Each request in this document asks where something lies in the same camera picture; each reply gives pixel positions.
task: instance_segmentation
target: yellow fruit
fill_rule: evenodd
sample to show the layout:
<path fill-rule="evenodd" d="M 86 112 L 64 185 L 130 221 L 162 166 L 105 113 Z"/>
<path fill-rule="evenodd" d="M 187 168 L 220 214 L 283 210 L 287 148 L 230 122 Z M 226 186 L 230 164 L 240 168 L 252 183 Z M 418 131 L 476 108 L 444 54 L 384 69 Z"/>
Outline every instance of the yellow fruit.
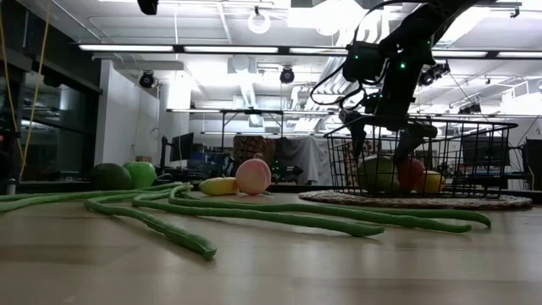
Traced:
<path fill-rule="evenodd" d="M 418 193 L 436 194 L 444 189 L 445 183 L 446 178 L 440 173 L 433 170 L 426 170 L 423 172 L 422 178 L 415 185 L 414 189 Z"/>
<path fill-rule="evenodd" d="M 239 191 L 235 178 L 211 178 L 200 183 L 200 191 L 206 195 L 235 195 Z"/>

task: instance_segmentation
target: computer monitor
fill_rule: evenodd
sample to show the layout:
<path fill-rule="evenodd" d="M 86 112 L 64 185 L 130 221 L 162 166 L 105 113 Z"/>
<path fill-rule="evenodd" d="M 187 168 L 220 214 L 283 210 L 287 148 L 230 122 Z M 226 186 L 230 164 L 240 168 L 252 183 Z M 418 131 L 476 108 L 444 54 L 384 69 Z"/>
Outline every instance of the computer monitor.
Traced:
<path fill-rule="evenodd" d="M 510 165 L 508 143 L 500 136 L 468 136 L 463 139 L 463 163 L 470 166 Z"/>
<path fill-rule="evenodd" d="M 169 162 L 188 160 L 192 155 L 192 143 L 194 142 L 194 133 L 176 136 L 171 139 L 171 153 Z"/>

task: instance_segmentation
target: round mat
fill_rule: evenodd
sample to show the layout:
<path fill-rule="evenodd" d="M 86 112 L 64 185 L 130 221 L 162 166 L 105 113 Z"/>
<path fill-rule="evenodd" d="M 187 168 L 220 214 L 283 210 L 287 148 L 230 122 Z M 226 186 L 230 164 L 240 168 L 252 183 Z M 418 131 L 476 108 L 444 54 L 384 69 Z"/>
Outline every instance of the round mat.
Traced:
<path fill-rule="evenodd" d="M 512 209 L 531 208 L 533 200 L 523 197 L 501 196 L 499 199 L 479 198 L 373 198 L 327 191 L 308 191 L 299 198 L 356 206 L 387 208 L 458 208 L 458 209 Z"/>

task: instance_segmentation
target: table surface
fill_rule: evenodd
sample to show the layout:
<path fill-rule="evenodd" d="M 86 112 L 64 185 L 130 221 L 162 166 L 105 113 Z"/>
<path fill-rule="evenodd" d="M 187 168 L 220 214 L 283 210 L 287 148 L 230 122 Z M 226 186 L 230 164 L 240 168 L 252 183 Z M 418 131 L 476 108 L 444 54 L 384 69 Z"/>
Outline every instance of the table surface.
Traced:
<path fill-rule="evenodd" d="M 300 202 L 296 194 L 242 198 Z M 0 215 L 5 304 L 540 304 L 542 209 L 464 235 L 356 238 L 153 212 L 218 245 L 211 262 L 131 219 L 52 203 Z"/>

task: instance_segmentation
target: wire basket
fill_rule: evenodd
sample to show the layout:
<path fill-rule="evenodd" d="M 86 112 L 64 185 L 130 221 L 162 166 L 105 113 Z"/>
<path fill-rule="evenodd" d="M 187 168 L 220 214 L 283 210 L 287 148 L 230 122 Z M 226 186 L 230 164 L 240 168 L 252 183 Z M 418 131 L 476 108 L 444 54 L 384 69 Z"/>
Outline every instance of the wire basket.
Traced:
<path fill-rule="evenodd" d="M 398 119 L 392 128 L 398 131 L 388 131 L 383 122 L 389 119 L 358 117 L 324 136 L 334 191 L 365 197 L 498 198 L 507 188 L 508 131 L 516 124 L 409 118 Z M 408 126 L 431 128 L 435 135 L 415 135 L 405 131 Z"/>

